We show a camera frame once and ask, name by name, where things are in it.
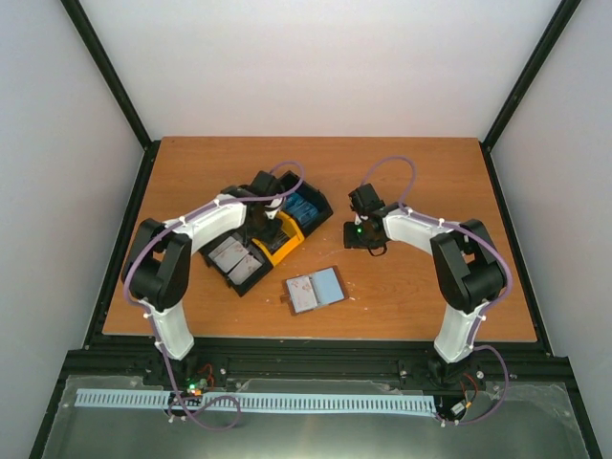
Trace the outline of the brown leather card holder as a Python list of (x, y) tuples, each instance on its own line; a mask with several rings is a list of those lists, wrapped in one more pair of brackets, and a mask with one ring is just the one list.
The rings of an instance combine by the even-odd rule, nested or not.
[(282, 287), (280, 301), (295, 316), (342, 302), (350, 296), (338, 266), (285, 279)]

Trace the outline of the white patterned credit card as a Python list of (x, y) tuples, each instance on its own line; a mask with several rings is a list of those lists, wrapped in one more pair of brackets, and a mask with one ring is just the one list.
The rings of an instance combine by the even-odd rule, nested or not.
[(309, 275), (290, 278), (286, 281), (286, 286), (296, 314), (315, 310), (319, 306), (314, 282)]

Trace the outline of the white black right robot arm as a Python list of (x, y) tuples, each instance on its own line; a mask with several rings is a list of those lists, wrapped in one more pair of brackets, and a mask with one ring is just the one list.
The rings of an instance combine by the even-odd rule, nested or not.
[(386, 205), (370, 184), (351, 191), (349, 200), (355, 219), (344, 224), (345, 248), (377, 256), (386, 253), (389, 242), (401, 242), (432, 257), (447, 304), (434, 349), (448, 364), (465, 359), (487, 311), (514, 285), (485, 225), (434, 218), (402, 203)]

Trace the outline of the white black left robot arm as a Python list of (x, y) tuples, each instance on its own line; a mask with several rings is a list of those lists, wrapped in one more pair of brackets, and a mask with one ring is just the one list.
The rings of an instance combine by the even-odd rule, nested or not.
[(268, 242), (281, 225), (277, 215), (290, 188), (272, 172), (259, 172), (249, 186), (231, 186), (190, 213), (165, 222), (147, 219), (137, 229), (122, 273), (123, 294), (140, 306), (151, 323), (155, 346), (168, 357), (164, 371), (175, 383), (192, 383), (199, 362), (183, 308), (192, 255), (227, 232), (244, 227), (248, 236)]

